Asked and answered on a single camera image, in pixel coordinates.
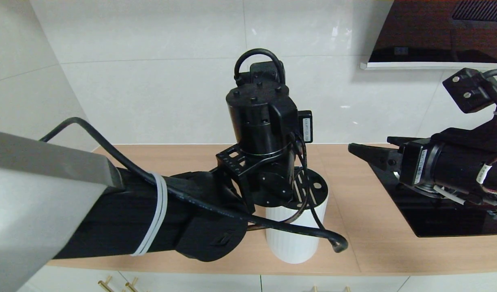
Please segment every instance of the countertop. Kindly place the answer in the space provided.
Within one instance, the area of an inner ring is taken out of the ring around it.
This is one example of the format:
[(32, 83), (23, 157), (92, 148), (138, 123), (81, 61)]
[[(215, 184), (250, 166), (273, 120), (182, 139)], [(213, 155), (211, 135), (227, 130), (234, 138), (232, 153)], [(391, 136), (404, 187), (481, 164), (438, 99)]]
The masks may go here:
[[(117, 148), (145, 170), (169, 176), (211, 170), (228, 145), (135, 145)], [(98, 148), (97, 153), (105, 154)], [(308, 167), (330, 187), (325, 227), (346, 237), (349, 248), (334, 253), (327, 240), (303, 264), (286, 264), (267, 247), (265, 231), (247, 232), (239, 246), (214, 262), (176, 251), (141, 257), (120, 255), (52, 260), (51, 266), (119, 271), (215, 274), (418, 275), (497, 271), (497, 235), (416, 237), (367, 163), (345, 144), (309, 144)], [(257, 215), (264, 216), (258, 208)]]

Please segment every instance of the cabinet door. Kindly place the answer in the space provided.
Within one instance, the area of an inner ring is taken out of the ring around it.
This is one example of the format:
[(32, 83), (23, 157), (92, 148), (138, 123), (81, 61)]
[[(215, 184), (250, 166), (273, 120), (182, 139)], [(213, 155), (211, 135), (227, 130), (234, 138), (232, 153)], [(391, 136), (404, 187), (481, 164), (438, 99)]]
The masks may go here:
[(412, 276), (399, 292), (497, 292), (497, 273)]
[(120, 273), (139, 292), (261, 292), (259, 275)]
[(263, 292), (397, 292), (407, 277), (261, 276)]
[(121, 292), (126, 281), (117, 271), (44, 266), (29, 282), (42, 292), (104, 292), (98, 282), (106, 281), (110, 276), (109, 288)]
[(17, 292), (43, 292), (38, 287), (34, 286), (33, 284), (30, 284), (28, 281), (27, 283), (23, 284), (23, 286), (18, 290)]

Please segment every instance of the white cup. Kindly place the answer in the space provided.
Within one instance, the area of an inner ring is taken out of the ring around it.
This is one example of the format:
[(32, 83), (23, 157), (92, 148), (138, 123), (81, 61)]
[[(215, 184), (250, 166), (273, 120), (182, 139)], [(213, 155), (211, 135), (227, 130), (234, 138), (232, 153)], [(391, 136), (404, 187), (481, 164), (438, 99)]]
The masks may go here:
[[(319, 220), (323, 222), (326, 206), (328, 205), (328, 196), (324, 202), (315, 207), (315, 212)], [(282, 221), (290, 218), (297, 212), (296, 209), (286, 207), (266, 208), (266, 217), (271, 220)], [(305, 210), (297, 220), (291, 224), (318, 228), (311, 210)], [(289, 264), (300, 264), (309, 260), (317, 251), (319, 238), (295, 233), (284, 232), (275, 229), (267, 229), (267, 243), (270, 250), (280, 260)]]

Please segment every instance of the label sticker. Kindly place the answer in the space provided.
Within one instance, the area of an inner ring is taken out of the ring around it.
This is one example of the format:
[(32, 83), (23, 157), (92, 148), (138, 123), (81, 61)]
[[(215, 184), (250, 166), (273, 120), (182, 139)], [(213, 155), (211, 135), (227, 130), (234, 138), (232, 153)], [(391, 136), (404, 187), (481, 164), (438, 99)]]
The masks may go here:
[(477, 174), (477, 178), (476, 178), (476, 181), (480, 184), (484, 183), (484, 179), (486, 179), (486, 176), (488, 174), (488, 170), (490, 170), (490, 168), (492, 168), (491, 165), (486, 165), (484, 164), (481, 168), (481, 170), (479, 171), (479, 173)]
[(423, 172), (423, 165), (425, 164), (425, 157), (427, 156), (427, 150), (422, 150), (420, 155), (420, 161), (418, 162), (418, 169), (416, 170), (416, 177), (414, 179), (414, 184), (417, 184), (421, 180), (421, 173)]
[(310, 131), (311, 127), (311, 120), (309, 118), (303, 118), (302, 119), (302, 135), (304, 138), (304, 142), (311, 142), (312, 141), (312, 133)]

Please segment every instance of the black glass stovetop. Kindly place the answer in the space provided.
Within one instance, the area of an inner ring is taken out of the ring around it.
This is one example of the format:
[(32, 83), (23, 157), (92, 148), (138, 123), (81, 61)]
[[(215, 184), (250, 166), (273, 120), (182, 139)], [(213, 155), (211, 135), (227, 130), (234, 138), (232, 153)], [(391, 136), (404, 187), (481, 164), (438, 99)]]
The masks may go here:
[(497, 234), (497, 216), (487, 209), (429, 198), (400, 184), (393, 173), (371, 168), (418, 237)]

